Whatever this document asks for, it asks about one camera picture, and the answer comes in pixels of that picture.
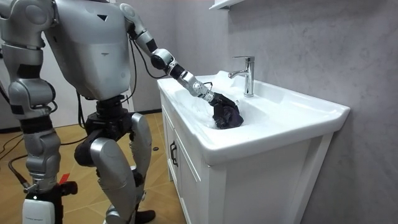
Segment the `black cable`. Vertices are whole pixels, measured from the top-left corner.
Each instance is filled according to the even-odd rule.
[[[16,138],[18,138],[19,136],[22,136],[22,135],[23,134],[17,135],[15,137],[13,137],[12,139],[8,140],[6,143],[4,143],[2,145],[2,151],[0,152],[0,154],[2,154],[6,150],[6,146],[7,146],[8,143],[10,143],[12,140],[14,140],[14,139],[16,139]]]
[[[134,55],[134,49],[132,48],[132,41],[130,41],[130,47],[131,47],[131,54],[132,54],[132,61],[134,62],[134,88],[132,89],[131,95],[127,97],[127,99],[123,100],[122,103],[128,102],[128,100],[133,96],[133,94],[136,92],[137,88],[137,64],[136,64],[136,56]]]
[[[145,58],[144,58],[144,56],[143,56],[141,50],[139,49],[139,47],[137,46],[137,44],[136,44],[135,41],[133,41],[133,43],[134,43],[134,45],[136,46],[136,49],[138,50],[139,55],[141,55],[141,58],[142,58],[142,60],[144,61],[145,69],[147,70],[147,73],[148,73],[148,75],[149,75],[150,77],[152,77],[152,78],[154,78],[154,79],[161,79],[161,78],[164,78],[164,77],[167,77],[167,76],[168,76],[168,75],[162,75],[161,77],[155,77],[155,76],[153,76],[153,75],[149,72],[149,70],[148,70],[147,62],[145,61]]]
[[[85,123],[85,117],[83,115],[83,107],[81,106],[81,98],[79,92],[76,91],[77,95],[77,103],[78,103],[78,108],[77,108],[77,120],[79,122],[79,126],[83,129],[86,127]]]
[[[14,146],[14,147],[12,147],[11,149],[10,149],[10,151],[8,151],[7,153],[5,153],[2,157],[0,157],[0,160],[2,160],[4,157],[6,157],[10,152],[12,152],[12,150],[14,150],[18,145],[19,145],[19,143],[21,143],[21,141],[22,140],[24,140],[24,138],[22,138],[21,140],[19,140],[18,142],[17,142],[17,144]]]
[[[26,155],[23,156],[19,156],[17,158],[13,158],[8,162],[8,168],[11,170],[11,172],[17,177],[17,179],[19,180],[19,182],[25,187],[26,185],[29,185],[27,180],[24,178],[24,176],[22,176],[18,171],[15,170],[15,168],[12,166],[12,163],[19,160],[19,159],[23,159],[27,157]]]
[[[7,101],[8,104],[10,104],[10,99],[8,98],[6,92],[3,91],[3,89],[0,86],[0,92],[2,94],[2,97],[4,97],[4,99]]]
[[[87,138],[87,136],[84,137],[84,138],[82,138],[82,139],[79,139],[79,140],[77,140],[77,141],[74,141],[74,142],[62,143],[61,146],[69,146],[69,145],[71,145],[71,144],[76,144],[76,143],[81,142],[82,140],[84,140],[84,139],[86,139],[86,138]]]
[[[58,104],[55,101],[51,101],[54,104],[54,109],[50,113],[54,113],[58,110]]]

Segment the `black shoe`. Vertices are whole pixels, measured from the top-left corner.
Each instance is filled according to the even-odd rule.
[[[149,223],[154,220],[156,217],[156,213],[153,210],[136,212],[136,224],[144,224]]]

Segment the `black handle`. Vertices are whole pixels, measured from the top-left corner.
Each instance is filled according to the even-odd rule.
[[[177,146],[175,145],[175,141],[173,141],[173,143],[170,145],[170,155],[172,157],[173,164],[178,167],[177,159],[174,157],[174,151],[175,150],[177,150]]]

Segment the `white shelf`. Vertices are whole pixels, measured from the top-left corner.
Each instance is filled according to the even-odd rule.
[[[215,0],[215,3],[213,6],[211,6],[209,9],[226,9],[228,10],[230,6],[242,2],[244,0]]]

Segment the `chrome faucet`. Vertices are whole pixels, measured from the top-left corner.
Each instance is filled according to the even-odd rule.
[[[244,82],[244,93],[245,97],[253,97],[253,88],[254,88],[254,56],[240,56],[234,58],[244,58],[245,59],[245,69],[236,72],[230,72],[228,74],[229,78],[235,78],[237,75],[241,75],[245,77]]]

